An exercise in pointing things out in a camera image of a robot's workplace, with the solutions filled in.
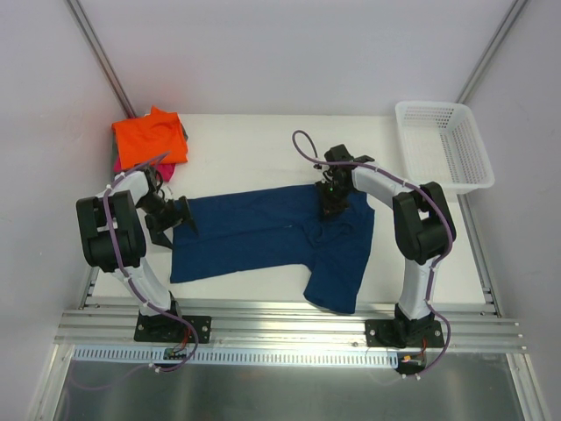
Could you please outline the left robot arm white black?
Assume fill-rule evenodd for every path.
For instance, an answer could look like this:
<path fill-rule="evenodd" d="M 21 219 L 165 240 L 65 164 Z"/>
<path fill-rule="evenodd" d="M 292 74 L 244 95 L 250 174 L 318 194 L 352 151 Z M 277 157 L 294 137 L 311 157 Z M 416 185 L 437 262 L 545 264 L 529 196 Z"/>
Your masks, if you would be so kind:
<path fill-rule="evenodd" d="M 163 178 L 151 165 L 116 175 L 105 190 L 76 202 L 86 262 L 118 279 L 137 300 L 140 323 L 164 340 L 178 339 L 184 320 L 173 294 L 157 279 L 147 243 L 173 248 L 166 231 L 187 225 L 198 233 L 188 200 L 169 198 Z"/>

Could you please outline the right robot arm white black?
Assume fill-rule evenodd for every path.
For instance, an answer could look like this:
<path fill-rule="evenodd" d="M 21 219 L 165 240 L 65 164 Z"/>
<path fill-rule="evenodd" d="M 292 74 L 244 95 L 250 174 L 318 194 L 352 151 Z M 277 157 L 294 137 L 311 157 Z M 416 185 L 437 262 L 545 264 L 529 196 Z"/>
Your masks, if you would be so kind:
<path fill-rule="evenodd" d="M 332 147 L 324 158 L 324 180 L 316 184 L 324 216 L 346 210 L 352 192 L 366 193 L 393 212 L 395 242 L 405 259 L 404 280 L 394 319 L 378 328 L 375 337 L 386 346 L 412 346 L 435 321 L 431 299 L 438 266 L 456 239 L 444 191 L 436 182 L 407 182 L 371 157 L 351 156 L 344 145 Z"/>

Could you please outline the blue t-shirt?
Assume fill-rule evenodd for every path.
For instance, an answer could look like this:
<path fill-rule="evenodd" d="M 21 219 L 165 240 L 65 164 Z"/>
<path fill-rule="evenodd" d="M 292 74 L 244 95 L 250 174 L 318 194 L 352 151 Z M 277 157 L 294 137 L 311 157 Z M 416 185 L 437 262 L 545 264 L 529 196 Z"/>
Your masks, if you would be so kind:
<path fill-rule="evenodd" d="M 174 228 L 170 281 L 303 265 L 310 303 L 351 315 L 373 242 L 375 211 L 366 194 L 352 192 L 348 206 L 324 218 L 316 187 L 287 186 L 221 196 L 189 204 L 195 227 Z"/>

